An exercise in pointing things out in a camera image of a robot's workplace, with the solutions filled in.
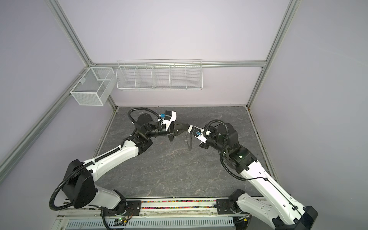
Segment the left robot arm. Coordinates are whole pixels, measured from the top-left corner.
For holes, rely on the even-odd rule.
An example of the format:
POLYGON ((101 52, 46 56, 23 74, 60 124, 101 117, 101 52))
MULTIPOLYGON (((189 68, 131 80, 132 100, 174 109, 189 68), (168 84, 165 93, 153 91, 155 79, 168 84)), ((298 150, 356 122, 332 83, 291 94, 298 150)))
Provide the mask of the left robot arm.
POLYGON ((117 216, 125 214, 126 198, 117 190, 97 186, 96 181, 123 162, 143 154, 153 144, 152 138, 167 136, 173 141, 191 128, 176 120, 175 111, 158 114, 149 108, 138 107, 129 110, 127 116, 135 129, 120 145, 87 161, 74 160, 69 164, 64 179, 50 197, 51 210, 94 206, 108 209, 117 216))

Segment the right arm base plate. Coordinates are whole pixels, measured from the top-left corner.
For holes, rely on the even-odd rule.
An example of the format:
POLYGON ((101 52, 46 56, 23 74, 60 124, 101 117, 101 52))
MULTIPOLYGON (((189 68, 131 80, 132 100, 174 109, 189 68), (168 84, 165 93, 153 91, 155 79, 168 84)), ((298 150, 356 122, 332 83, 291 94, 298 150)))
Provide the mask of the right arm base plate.
POLYGON ((237 203, 230 199, 216 199, 216 204, 214 206, 220 215, 230 215, 230 214, 249 214, 248 212, 242 211, 237 203))

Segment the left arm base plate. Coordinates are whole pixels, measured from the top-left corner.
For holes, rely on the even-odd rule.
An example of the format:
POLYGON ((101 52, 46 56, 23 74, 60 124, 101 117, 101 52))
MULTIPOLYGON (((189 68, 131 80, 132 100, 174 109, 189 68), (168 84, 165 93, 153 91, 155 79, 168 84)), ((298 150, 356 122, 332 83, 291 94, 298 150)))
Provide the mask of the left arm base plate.
POLYGON ((114 209, 102 208, 106 217, 138 216, 140 214, 141 201, 128 200, 120 202, 114 209))

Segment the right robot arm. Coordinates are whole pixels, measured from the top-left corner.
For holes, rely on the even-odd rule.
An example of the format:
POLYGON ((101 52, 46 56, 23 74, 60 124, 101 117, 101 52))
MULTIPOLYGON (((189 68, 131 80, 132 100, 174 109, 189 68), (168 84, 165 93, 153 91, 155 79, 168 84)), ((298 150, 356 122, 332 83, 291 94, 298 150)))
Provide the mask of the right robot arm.
POLYGON ((264 203, 241 189, 229 197, 237 212, 255 216, 274 230, 310 230, 318 212, 305 206, 284 190, 264 169, 260 161, 238 141, 238 133, 229 123, 212 120, 204 128, 188 132, 201 141, 200 147, 219 152, 222 167, 235 179, 250 182, 266 199, 264 203))

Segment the grey perforated ring disc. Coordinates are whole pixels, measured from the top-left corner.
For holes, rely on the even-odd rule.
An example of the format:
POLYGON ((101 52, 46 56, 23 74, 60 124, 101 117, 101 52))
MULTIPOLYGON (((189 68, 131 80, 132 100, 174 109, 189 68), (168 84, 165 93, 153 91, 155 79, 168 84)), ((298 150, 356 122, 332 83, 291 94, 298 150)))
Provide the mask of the grey perforated ring disc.
POLYGON ((187 148, 189 151, 192 150, 192 135, 190 134, 190 132, 186 132, 186 143, 187 143, 187 148))

